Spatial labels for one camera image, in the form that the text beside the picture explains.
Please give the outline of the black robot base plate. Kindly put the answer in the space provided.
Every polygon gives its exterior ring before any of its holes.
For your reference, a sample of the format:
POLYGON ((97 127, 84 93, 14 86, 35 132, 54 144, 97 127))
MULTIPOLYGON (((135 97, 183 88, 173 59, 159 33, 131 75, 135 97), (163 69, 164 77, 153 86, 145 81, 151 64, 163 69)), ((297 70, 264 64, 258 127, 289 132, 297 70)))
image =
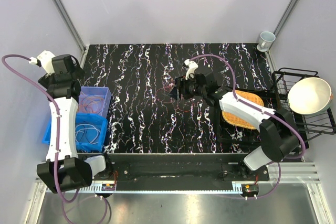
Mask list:
POLYGON ((138 177, 182 177, 210 176, 213 178, 242 181, 267 182, 270 179, 268 169, 262 166, 249 172, 243 165, 246 154, 237 153, 200 153, 200 154, 106 154, 113 170, 120 179, 138 177))

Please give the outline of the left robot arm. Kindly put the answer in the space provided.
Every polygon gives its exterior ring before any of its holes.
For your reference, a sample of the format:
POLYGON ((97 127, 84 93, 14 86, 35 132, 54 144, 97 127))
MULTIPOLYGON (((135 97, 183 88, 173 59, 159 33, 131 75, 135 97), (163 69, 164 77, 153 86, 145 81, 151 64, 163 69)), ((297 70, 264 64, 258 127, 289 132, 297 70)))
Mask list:
POLYGON ((112 165, 103 155, 82 160, 78 157, 75 119, 84 70, 72 55, 56 56, 43 51, 37 62, 46 74, 38 80, 46 92, 51 111, 49 150, 45 162, 38 164, 37 175, 54 194, 91 185, 97 175, 103 180, 113 175, 112 165))

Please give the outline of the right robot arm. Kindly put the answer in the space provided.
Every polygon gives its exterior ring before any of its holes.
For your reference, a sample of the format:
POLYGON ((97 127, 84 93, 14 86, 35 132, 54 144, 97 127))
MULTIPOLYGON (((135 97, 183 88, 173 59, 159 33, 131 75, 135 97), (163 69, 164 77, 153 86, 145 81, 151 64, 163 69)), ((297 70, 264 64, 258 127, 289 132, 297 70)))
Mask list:
POLYGON ((261 144, 243 159, 238 167, 239 176, 250 180, 257 169, 271 162, 281 162, 300 144, 304 144, 291 113, 282 108, 274 110, 243 98, 231 88, 221 88, 212 73, 177 77, 169 96, 178 100, 201 97, 208 106, 228 112, 246 121, 258 130, 261 144))

